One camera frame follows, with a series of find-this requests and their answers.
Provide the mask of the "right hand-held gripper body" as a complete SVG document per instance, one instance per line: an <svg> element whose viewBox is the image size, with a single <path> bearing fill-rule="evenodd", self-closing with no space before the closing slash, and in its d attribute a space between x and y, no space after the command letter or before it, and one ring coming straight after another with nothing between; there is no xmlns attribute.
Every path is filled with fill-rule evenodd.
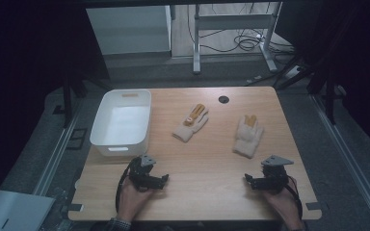
<svg viewBox="0 0 370 231"><path fill-rule="evenodd" d="M277 155L272 155L261 162L264 177L255 180L255 187L262 191L281 192L288 184L288 175L285 166L294 162Z"/></svg>

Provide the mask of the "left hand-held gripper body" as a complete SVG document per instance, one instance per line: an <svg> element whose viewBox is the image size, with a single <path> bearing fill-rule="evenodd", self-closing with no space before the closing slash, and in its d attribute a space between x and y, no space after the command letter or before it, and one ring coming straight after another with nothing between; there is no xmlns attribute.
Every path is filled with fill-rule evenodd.
<svg viewBox="0 0 370 231"><path fill-rule="evenodd" d="M150 175L155 164L156 161L146 154L136 157L130 162L128 166L129 179L138 191L144 192L148 190L150 184L160 183L161 177Z"/></svg>

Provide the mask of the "white glove with orange fingers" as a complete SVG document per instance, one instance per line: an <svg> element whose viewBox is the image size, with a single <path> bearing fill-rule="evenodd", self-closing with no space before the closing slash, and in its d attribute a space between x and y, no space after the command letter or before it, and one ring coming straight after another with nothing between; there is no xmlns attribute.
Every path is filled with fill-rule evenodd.
<svg viewBox="0 0 370 231"><path fill-rule="evenodd" d="M244 115L238 123L233 151L251 159L263 132L264 128L258 125L256 115Z"/></svg>

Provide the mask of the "white plastic bin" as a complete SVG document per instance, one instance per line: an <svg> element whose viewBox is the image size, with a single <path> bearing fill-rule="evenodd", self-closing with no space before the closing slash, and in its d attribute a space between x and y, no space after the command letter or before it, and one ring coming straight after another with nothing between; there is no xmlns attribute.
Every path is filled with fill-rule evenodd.
<svg viewBox="0 0 370 231"><path fill-rule="evenodd" d="M103 156L137 156L146 153L151 119L149 90L110 90L97 110L91 144Z"/></svg>

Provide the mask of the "white glove with round patch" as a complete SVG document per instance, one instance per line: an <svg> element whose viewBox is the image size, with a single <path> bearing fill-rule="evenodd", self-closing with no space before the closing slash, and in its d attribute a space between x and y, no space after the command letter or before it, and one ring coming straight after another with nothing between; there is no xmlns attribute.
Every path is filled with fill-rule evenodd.
<svg viewBox="0 0 370 231"><path fill-rule="evenodd" d="M177 139L188 142L208 121L208 112L209 110L203 104L195 105L175 128L172 134Z"/></svg>

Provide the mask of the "person's left hand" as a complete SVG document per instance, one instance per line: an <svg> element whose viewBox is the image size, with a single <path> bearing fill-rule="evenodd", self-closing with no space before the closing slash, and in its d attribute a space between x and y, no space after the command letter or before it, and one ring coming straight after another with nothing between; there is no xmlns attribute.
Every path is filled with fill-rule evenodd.
<svg viewBox="0 0 370 231"><path fill-rule="evenodd" d="M121 187L117 218L126 222L131 222L143 209L153 194L154 190L138 191L132 181L126 178Z"/></svg>

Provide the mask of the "person's right hand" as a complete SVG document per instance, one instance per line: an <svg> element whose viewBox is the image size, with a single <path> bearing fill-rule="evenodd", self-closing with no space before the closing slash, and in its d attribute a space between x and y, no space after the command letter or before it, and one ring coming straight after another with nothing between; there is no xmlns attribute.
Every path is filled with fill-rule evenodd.
<svg viewBox="0 0 370 231"><path fill-rule="evenodd" d="M279 193L263 191L262 194L282 219L288 231L305 228L304 222L299 216L295 197L288 189L284 188Z"/></svg>

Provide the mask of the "black stand legs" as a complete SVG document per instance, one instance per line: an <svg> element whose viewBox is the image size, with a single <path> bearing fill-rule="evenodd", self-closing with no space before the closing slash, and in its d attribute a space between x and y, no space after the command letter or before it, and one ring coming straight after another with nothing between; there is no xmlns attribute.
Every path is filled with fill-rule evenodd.
<svg viewBox="0 0 370 231"><path fill-rule="evenodd" d="M74 92L78 98L84 98L88 94L88 90L84 85L85 80L106 91L113 89L110 85L81 71L65 72L63 81L65 128L71 124L73 118L71 93Z"/></svg>
<svg viewBox="0 0 370 231"><path fill-rule="evenodd" d="M314 76L311 78L306 89L310 94L317 94L321 89L325 89L325 115L332 125L335 125L334 119L334 101L342 99L343 96L337 96L335 93L336 74L334 68L328 64L317 65L314 70Z"/></svg>

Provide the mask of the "white power strip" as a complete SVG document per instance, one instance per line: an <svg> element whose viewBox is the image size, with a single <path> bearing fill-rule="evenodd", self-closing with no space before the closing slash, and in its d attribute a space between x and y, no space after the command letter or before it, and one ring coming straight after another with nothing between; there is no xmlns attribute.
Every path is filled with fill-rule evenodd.
<svg viewBox="0 0 370 231"><path fill-rule="evenodd" d="M302 70L303 70L303 68L301 66L295 65L295 66L291 67L284 74L284 77L287 78L287 79L291 79L291 78L295 77L296 75L298 75Z"/></svg>

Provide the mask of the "white flat box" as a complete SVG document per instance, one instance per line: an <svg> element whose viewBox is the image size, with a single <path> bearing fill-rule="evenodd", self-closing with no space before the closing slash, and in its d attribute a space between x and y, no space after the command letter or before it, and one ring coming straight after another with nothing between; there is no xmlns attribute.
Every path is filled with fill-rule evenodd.
<svg viewBox="0 0 370 231"><path fill-rule="evenodd" d="M39 231L55 199L0 190L0 231Z"/></svg>

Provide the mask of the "white cabinet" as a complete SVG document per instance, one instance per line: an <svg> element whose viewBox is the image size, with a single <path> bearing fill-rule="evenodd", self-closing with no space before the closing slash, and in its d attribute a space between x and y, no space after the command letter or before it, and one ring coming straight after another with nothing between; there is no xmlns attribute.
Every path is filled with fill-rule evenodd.
<svg viewBox="0 0 370 231"><path fill-rule="evenodd" d="M169 6L86 9L103 55L169 52Z"/></svg>

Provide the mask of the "metal floor rail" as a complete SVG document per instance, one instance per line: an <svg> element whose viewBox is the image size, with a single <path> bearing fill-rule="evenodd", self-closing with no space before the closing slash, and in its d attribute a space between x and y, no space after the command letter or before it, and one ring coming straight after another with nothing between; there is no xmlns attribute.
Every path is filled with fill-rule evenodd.
<svg viewBox="0 0 370 231"><path fill-rule="evenodd" d="M36 184L33 195L45 196L50 188L51 182L55 176L60 161L63 158L66 150L67 143L74 130L76 121L80 115L82 102L78 101L72 109L72 117L66 128L63 129L61 136L59 137L53 151L51 152L50 158L46 163L45 168L40 176L38 183Z"/></svg>
<svg viewBox="0 0 370 231"><path fill-rule="evenodd" d="M332 124L329 118L326 116L325 106L323 102L314 95L310 95L309 98L313 102L319 117L321 118L324 126L326 127L330 135L330 138L332 139L334 145L336 146L338 153L343 159L345 166L349 170L354 182L357 185L357 188L359 189L361 195L363 196L370 210L370 183L368 182L366 176L364 175L359 164L357 163L350 147L344 141L337 126Z"/></svg>

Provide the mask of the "grey metal desk frame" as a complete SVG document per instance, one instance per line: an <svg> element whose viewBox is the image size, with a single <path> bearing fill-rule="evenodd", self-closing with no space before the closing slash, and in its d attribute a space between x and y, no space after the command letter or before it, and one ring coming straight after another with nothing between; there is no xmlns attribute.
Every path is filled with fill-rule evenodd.
<svg viewBox="0 0 370 231"><path fill-rule="evenodd" d="M278 68L274 62L269 45L275 30L281 3L277 2L271 13L256 14L220 14L220 15L200 15L200 4L195 5L195 41L193 53L193 72L200 74L200 51L199 36L200 31L206 30L238 30L238 29L265 29L267 34L263 41L259 42L261 53L271 72L277 72Z"/></svg>

